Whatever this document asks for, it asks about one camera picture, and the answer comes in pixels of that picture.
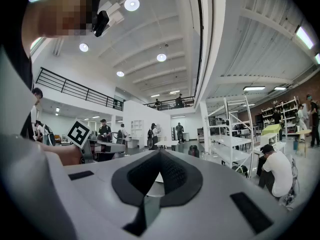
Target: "hair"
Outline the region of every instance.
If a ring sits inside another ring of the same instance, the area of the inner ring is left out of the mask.
[[[41,97],[40,99],[42,99],[44,97],[42,90],[40,90],[38,87],[33,88],[32,93],[35,95],[40,95],[40,97]]]

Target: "jeans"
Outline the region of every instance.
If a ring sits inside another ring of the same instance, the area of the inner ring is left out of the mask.
[[[319,126],[319,120],[312,119],[312,132],[311,132],[312,139],[310,143],[311,147],[315,145],[315,140],[316,140],[316,144],[320,145],[318,126]]]

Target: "black cap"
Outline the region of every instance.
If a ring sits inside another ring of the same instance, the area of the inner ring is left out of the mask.
[[[275,151],[274,150],[274,147],[270,144],[267,144],[267,145],[264,145],[263,147],[260,148],[260,151],[263,153],[263,154],[266,154],[266,153],[269,153],[271,151]]]

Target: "black pants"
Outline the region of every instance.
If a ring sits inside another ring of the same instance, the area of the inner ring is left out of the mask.
[[[315,141],[317,145],[320,145],[318,126],[319,126],[319,120],[316,120],[316,122],[314,122],[314,119],[312,119],[311,147],[315,145]]]
[[[272,171],[266,172],[265,170],[263,170],[261,172],[261,176],[259,179],[259,187],[261,187],[262,189],[266,186],[266,188],[269,190],[270,194],[277,200],[280,199],[280,197],[275,197],[272,194],[272,188],[274,186],[275,183],[275,176],[273,175]]]

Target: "black t-shirt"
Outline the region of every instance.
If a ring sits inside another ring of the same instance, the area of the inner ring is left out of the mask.
[[[27,57],[23,44],[22,44],[22,22],[25,15],[28,0],[14,0],[14,11],[5,9],[4,15],[1,17],[5,19],[8,26],[5,32],[2,33],[1,39],[3,40],[4,50],[11,61],[16,72],[23,80],[29,90],[33,88],[33,74],[32,74],[32,62],[31,58]],[[28,136],[33,140],[33,129],[31,124],[31,114],[27,117],[21,136]]]
[[[274,123],[280,124],[280,120],[281,120],[281,114],[279,112],[273,113],[272,118],[274,119]]]
[[[315,101],[311,101],[311,112],[315,110],[315,113],[312,114],[312,121],[317,122],[318,121],[318,105]]]
[[[105,126],[101,126],[100,129],[99,129],[99,133],[101,135],[103,135],[104,133],[108,134],[108,133],[111,133],[111,129],[108,125],[105,125]],[[103,141],[108,141],[110,142],[111,141],[111,136],[107,136],[107,137],[101,137],[101,139]]]

